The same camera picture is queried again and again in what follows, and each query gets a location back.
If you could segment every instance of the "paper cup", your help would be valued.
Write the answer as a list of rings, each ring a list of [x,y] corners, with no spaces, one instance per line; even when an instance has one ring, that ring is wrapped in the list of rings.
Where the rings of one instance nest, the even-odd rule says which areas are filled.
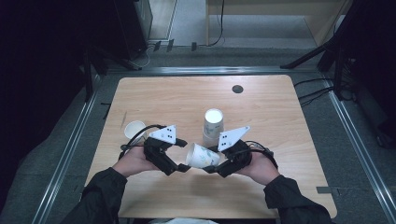
[[[219,145],[219,137],[211,138],[211,137],[207,136],[204,131],[202,133],[202,136],[203,136],[203,145],[204,145],[204,147],[210,148],[210,147],[215,147],[215,146]]]
[[[135,120],[129,123],[125,127],[125,136],[129,139],[132,139],[138,132],[140,132],[142,129],[146,128],[145,123],[143,123],[140,120]],[[136,139],[132,142],[132,145],[136,145],[140,140],[142,140],[142,137],[146,135],[146,132],[143,132],[139,134]]]
[[[209,138],[218,138],[224,131],[223,114],[219,109],[208,109],[205,113],[204,133]]]
[[[187,154],[186,164],[201,169],[210,165],[217,166],[219,160],[220,156],[217,153],[193,143]]]

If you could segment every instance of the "hand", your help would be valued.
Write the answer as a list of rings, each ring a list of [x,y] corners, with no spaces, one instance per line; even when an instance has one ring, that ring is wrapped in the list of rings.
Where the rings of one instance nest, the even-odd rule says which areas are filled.
[[[252,152],[251,156],[250,165],[235,172],[236,174],[249,176],[262,185],[268,185],[280,175],[272,162],[260,152]]]
[[[146,160],[143,147],[133,147],[113,165],[113,169],[125,177],[136,175],[143,171],[159,170],[154,164]]]

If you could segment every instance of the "cup rim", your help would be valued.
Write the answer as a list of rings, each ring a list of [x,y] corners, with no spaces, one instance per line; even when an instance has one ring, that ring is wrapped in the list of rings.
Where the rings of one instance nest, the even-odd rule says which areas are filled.
[[[187,165],[191,165],[191,163],[192,163],[192,158],[194,158],[194,154],[195,154],[195,146],[196,146],[197,144],[196,143],[192,143],[191,144],[191,147],[190,147],[190,149],[189,149],[189,152],[187,152],[187,157],[186,157],[186,164]]]
[[[129,127],[131,127],[131,126],[132,126],[133,124],[135,124],[135,123],[142,124],[142,125],[143,125],[143,128],[142,128],[142,129],[146,128],[146,124],[145,124],[143,121],[141,121],[141,120],[134,120],[134,121],[131,121],[130,123],[128,123],[128,124],[125,126],[125,129],[124,129],[124,134],[125,134],[125,136],[126,136],[127,138],[129,138],[129,139],[132,139],[132,138],[134,137],[134,135],[132,135],[131,137],[129,137],[129,136],[128,136],[129,134],[127,134],[127,130],[128,130]],[[139,134],[139,135],[136,137],[136,139],[141,138],[144,134],[145,134],[145,132],[142,132],[141,134]]]
[[[210,122],[210,121],[207,119],[206,115],[207,115],[207,113],[209,113],[209,112],[211,112],[211,111],[218,111],[218,112],[221,114],[221,119],[220,119],[219,121],[217,121],[217,122]],[[223,113],[221,112],[221,110],[219,110],[219,109],[217,109],[217,108],[210,108],[210,109],[206,110],[206,112],[205,112],[205,120],[206,120],[207,122],[209,122],[209,123],[212,123],[212,124],[220,123],[223,119],[224,119]]]

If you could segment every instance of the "round hole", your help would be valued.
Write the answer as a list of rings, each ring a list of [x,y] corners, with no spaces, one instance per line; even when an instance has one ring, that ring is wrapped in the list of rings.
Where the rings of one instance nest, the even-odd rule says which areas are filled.
[[[235,93],[241,93],[242,91],[244,91],[244,88],[239,86],[239,85],[234,85],[233,86],[233,92]]]

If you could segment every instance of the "black jacket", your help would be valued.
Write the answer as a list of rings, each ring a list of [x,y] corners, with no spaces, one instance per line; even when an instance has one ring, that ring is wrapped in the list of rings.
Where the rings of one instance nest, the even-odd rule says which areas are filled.
[[[97,173],[82,192],[81,201],[62,223],[113,223],[118,217],[127,179],[108,168]],[[305,198],[297,182],[280,175],[264,189],[269,208],[277,208],[282,223],[332,223],[322,205]]]

